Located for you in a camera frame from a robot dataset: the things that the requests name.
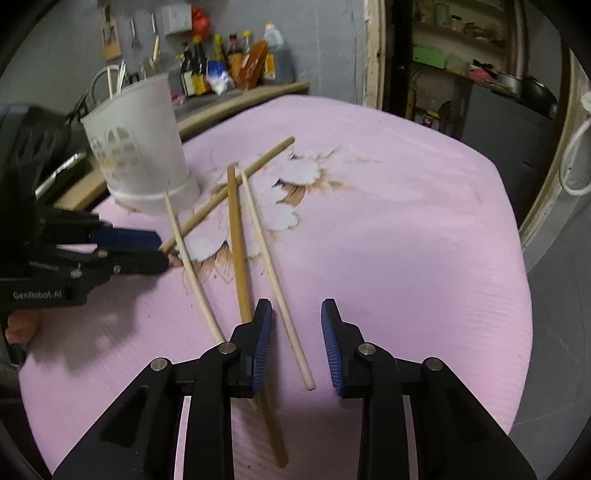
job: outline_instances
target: flower pattern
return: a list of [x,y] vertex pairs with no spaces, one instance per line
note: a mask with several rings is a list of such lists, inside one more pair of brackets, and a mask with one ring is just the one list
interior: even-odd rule
[[[268,240],[272,239],[273,232],[286,231],[297,226],[297,206],[303,201],[307,192],[345,187],[339,180],[329,180],[324,168],[324,162],[335,152],[343,153],[340,148],[335,148],[327,154],[313,151],[296,154],[292,147],[250,177],[249,185]],[[255,160],[256,158],[247,158],[240,161],[236,165],[236,174],[246,169]],[[219,168],[212,170],[205,182],[203,191],[215,194],[228,182],[226,170]],[[246,255],[252,258],[260,253],[259,245],[248,214],[248,204],[243,189],[239,189],[239,194]],[[181,216],[181,223],[184,223],[207,201],[209,197],[204,195],[193,212],[186,213],[185,217]],[[233,280],[232,241],[227,199],[185,237],[185,244],[201,282],[206,281],[210,275],[220,277],[226,283]]]

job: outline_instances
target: blue gripper pad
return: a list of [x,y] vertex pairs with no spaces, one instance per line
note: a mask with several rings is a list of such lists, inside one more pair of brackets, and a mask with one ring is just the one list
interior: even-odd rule
[[[259,300],[256,309],[259,310],[263,299]],[[273,308],[269,300],[264,300],[264,310],[262,312],[262,325],[259,338],[256,342],[255,353],[252,366],[252,389],[254,393],[261,387],[265,373],[265,364],[267,363],[267,353],[269,351],[269,342],[271,340],[271,328],[273,326]]]
[[340,354],[339,345],[336,341],[335,328],[326,307],[326,300],[322,302],[320,319],[322,321],[324,346],[326,347],[326,355],[329,360],[330,377],[332,379],[333,387],[336,388],[336,392],[340,397],[345,391],[345,382],[343,381],[343,359]]
[[153,230],[103,227],[90,234],[90,243],[107,250],[156,251],[162,239]]

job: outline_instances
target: brown bottle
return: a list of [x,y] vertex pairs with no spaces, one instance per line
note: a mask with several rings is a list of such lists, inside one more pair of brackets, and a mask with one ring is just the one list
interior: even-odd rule
[[238,88],[247,90],[254,88],[261,78],[262,69],[265,66],[265,59],[267,58],[267,42],[259,40],[256,42],[250,51],[250,54],[245,58],[243,67],[240,69],[236,83]]
[[237,81],[240,68],[242,67],[242,60],[244,60],[244,53],[238,40],[238,34],[230,35],[230,48],[228,49],[228,66],[230,68],[230,76]]

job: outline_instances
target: red bag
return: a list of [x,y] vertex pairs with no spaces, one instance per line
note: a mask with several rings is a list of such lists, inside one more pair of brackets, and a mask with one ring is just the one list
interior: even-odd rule
[[199,35],[201,38],[207,38],[212,31],[212,23],[203,15],[203,10],[199,7],[191,8],[193,17],[193,35]]

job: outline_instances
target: wooden chopstick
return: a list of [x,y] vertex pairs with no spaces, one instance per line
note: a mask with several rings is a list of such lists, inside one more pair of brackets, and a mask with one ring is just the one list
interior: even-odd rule
[[[283,142],[278,144],[276,147],[269,150],[261,158],[259,158],[256,162],[254,162],[252,165],[248,166],[248,168],[245,169],[244,173],[246,174],[246,176],[250,177],[254,172],[258,171],[264,165],[269,163],[269,161],[271,159],[273,159],[278,154],[283,152],[287,147],[289,147],[295,141],[296,141],[296,139],[294,137],[286,138]],[[238,186],[240,186],[241,183],[242,183],[242,177],[237,177],[236,184]],[[193,230],[197,225],[199,225],[203,221],[203,219],[207,215],[209,215],[209,213],[216,206],[218,206],[227,196],[228,196],[228,187],[226,186],[222,190],[220,190],[218,193],[216,193],[209,202],[207,202],[195,215],[193,215],[187,221],[187,223],[185,223],[181,227],[181,229],[180,229],[181,236],[183,238],[185,236],[187,236],[187,234],[191,230]],[[175,238],[171,238],[168,242],[166,242],[161,247],[160,250],[162,250],[162,252],[164,252],[165,254],[169,254],[172,251],[172,249],[174,248],[174,246],[176,245],[176,243],[177,243],[177,240]]]
[[271,254],[269,253],[269,248],[267,247],[267,242],[265,241],[265,236],[262,232],[261,222],[258,218],[258,214],[256,213],[256,206],[254,199],[252,198],[251,188],[248,185],[248,178],[246,175],[244,175],[244,173],[242,173],[242,184],[244,185],[244,193],[246,193],[246,199],[251,214],[252,224],[255,228],[256,239],[258,240],[259,247],[261,249],[261,254],[263,260],[265,261],[265,267],[267,270],[267,274],[269,275],[271,287],[273,289],[273,292],[275,293],[275,297],[277,297],[279,311],[281,312],[283,324],[285,325],[285,329],[287,330],[287,336],[289,337],[291,348],[294,351],[295,360],[297,361],[298,367],[300,369],[300,374],[302,376],[302,379],[304,380],[306,388],[308,390],[314,390],[316,388],[316,384],[314,383],[314,378],[312,377],[312,371],[310,370],[310,366],[308,365],[308,360],[306,360],[304,350],[301,346],[300,338],[298,337],[296,327],[294,326],[293,320],[291,319],[289,308],[287,307],[287,302],[285,301],[285,297],[283,295],[283,292],[281,291],[281,286],[279,285],[277,273],[275,272],[275,268],[273,267],[273,262],[271,260]]
[[205,294],[197,279],[197,275],[195,274],[195,270],[193,268],[193,264],[191,263],[191,259],[189,257],[189,253],[187,252],[187,247],[184,244],[183,237],[181,236],[181,232],[178,228],[177,219],[174,216],[174,211],[172,205],[170,205],[170,199],[168,198],[168,192],[164,192],[164,202],[166,203],[166,211],[168,212],[168,219],[170,220],[170,225],[173,228],[174,237],[177,240],[178,250],[181,254],[181,259],[183,260],[183,265],[185,267],[185,271],[187,275],[189,275],[189,282],[191,282],[191,286],[193,287],[193,292],[195,293],[195,297],[199,302],[199,306],[201,307],[201,312],[205,317],[205,322],[209,327],[209,331],[212,333],[214,340],[216,343],[223,343],[225,339],[223,337],[222,331],[220,327],[217,325],[216,319],[213,316],[212,308],[209,306],[207,302],[207,298],[205,298]]
[[[240,197],[238,194],[238,183],[236,182],[236,170],[234,165],[228,166],[228,208],[230,210],[230,238],[232,240],[232,258],[234,263],[234,276],[236,278],[236,292],[238,294],[238,307],[242,323],[252,320],[252,297],[248,282],[248,267],[246,250],[240,214]],[[271,406],[267,399],[267,392],[264,385],[256,394],[256,400],[261,408],[262,418],[267,427],[269,443],[275,464],[283,468],[287,465],[288,457],[281,430],[277,419],[273,415]]]

